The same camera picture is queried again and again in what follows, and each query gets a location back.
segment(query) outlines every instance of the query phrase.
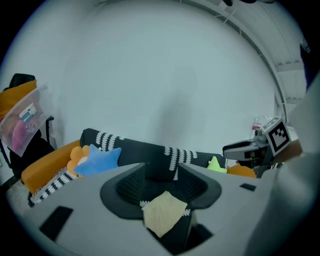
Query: beige cloth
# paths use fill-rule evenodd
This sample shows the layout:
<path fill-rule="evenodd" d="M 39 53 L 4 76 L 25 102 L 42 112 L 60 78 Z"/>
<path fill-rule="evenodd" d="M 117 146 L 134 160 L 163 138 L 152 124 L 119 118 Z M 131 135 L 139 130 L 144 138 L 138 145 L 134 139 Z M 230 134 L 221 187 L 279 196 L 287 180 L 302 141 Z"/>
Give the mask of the beige cloth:
<path fill-rule="evenodd" d="M 144 224 L 161 238 L 180 220 L 186 207 L 187 203 L 165 191 L 142 208 Z"/>

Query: label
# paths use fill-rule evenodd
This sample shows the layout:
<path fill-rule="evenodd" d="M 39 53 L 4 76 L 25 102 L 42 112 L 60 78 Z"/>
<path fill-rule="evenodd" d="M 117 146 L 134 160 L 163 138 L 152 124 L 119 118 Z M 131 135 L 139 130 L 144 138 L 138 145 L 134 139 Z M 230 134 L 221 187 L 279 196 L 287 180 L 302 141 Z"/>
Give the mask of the label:
<path fill-rule="evenodd" d="M 32 117 L 37 113 L 37 110 L 33 103 L 31 103 L 24 111 L 19 115 L 22 122 L 25 124 L 32 119 Z"/>

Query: couch armrest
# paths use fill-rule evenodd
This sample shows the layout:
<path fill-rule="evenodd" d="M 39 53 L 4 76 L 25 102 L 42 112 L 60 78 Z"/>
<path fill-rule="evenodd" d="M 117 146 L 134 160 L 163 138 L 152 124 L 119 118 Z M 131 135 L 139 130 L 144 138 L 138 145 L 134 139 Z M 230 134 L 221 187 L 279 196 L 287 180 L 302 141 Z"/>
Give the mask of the couch armrest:
<path fill-rule="evenodd" d="M 38 188 L 46 185 L 57 171 L 67 166 L 70 161 L 71 150 L 76 146 L 80 146 L 79 140 L 45 155 L 22 172 L 21 179 L 32 194 Z"/>

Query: clear plastic bin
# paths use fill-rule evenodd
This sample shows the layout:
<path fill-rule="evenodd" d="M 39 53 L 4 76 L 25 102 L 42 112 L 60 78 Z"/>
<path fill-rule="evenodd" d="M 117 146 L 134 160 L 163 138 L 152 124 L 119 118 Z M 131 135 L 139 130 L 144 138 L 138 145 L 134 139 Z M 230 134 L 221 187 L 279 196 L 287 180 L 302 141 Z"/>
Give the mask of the clear plastic bin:
<path fill-rule="evenodd" d="M 47 88 L 36 88 L 21 99 L 0 122 L 0 138 L 22 157 L 29 142 L 52 114 Z"/>

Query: blue star pillow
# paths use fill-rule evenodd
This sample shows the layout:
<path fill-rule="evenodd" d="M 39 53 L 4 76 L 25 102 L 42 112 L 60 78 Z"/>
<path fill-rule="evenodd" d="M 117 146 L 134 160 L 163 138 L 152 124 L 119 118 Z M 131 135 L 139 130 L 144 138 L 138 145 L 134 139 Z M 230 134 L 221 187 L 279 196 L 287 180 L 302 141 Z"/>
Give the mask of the blue star pillow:
<path fill-rule="evenodd" d="M 120 153 L 120 147 L 103 152 L 91 144 L 87 160 L 76 166 L 74 172 L 79 175 L 88 176 L 118 168 Z"/>

